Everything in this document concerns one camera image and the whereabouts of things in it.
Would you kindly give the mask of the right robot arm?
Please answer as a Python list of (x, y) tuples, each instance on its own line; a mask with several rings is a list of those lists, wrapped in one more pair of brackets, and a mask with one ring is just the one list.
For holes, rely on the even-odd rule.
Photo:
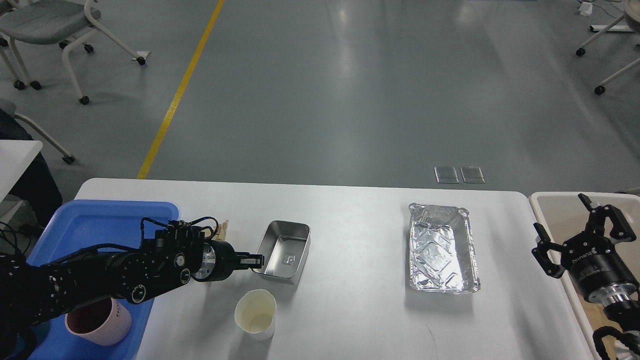
[(636, 240), (633, 224), (618, 207), (626, 196), (575, 191), (530, 196), (537, 232), (531, 253), (547, 276), (560, 279), (583, 337), (595, 359), (639, 358), (639, 281), (616, 246)]

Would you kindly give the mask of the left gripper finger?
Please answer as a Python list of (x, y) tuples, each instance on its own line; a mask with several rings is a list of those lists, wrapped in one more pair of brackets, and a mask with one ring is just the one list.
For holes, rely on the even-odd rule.
[(265, 256), (262, 254), (249, 253), (247, 251), (237, 252), (237, 269), (246, 271), (249, 269), (262, 269), (265, 265)]

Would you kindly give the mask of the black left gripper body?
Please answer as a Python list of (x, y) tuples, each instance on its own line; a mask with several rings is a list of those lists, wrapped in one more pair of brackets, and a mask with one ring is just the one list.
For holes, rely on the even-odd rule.
[(203, 244), (202, 263), (192, 278), (199, 282), (223, 281), (240, 267), (240, 258), (226, 241), (210, 240)]

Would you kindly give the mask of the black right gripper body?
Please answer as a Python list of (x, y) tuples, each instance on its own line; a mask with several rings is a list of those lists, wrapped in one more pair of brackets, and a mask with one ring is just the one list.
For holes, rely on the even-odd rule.
[(630, 296), (639, 289), (638, 280), (603, 235), (579, 232), (564, 241), (560, 264), (588, 303), (602, 304), (615, 292)]

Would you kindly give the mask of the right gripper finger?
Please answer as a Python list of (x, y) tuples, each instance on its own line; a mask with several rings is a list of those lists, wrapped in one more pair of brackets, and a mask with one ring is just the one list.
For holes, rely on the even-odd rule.
[(553, 251), (563, 255), (565, 247), (562, 246), (562, 244), (553, 242), (546, 228), (541, 223), (535, 222), (533, 223), (533, 227), (538, 237), (535, 248), (531, 250), (532, 255), (547, 276), (555, 279), (562, 278), (566, 269), (562, 264), (553, 262), (549, 252)]
[(637, 240), (636, 233), (619, 208), (611, 204), (595, 205), (589, 196), (584, 193), (579, 193), (578, 198), (589, 212), (589, 218), (583, 231), (585, 234), (604, 237), (605, 224), (609, 220), (612, 226), (609, 238), (613, 241), (613, 244)]

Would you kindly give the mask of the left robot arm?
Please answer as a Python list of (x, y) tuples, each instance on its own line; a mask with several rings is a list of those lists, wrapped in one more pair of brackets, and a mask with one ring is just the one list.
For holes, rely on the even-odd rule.
[(37, 346), (34, 326), (108, 298), (139, 305), (190, 280), (226, 280), (234, 271), (260, 269), (265, 256), (235, 251), (217, 239), (220, 223), (201, 227), (201, 219), (161, 223), (138, 248), (94, 244), (35, 266), (19, 250), (1, 254), (1, 358), (25, 360)]

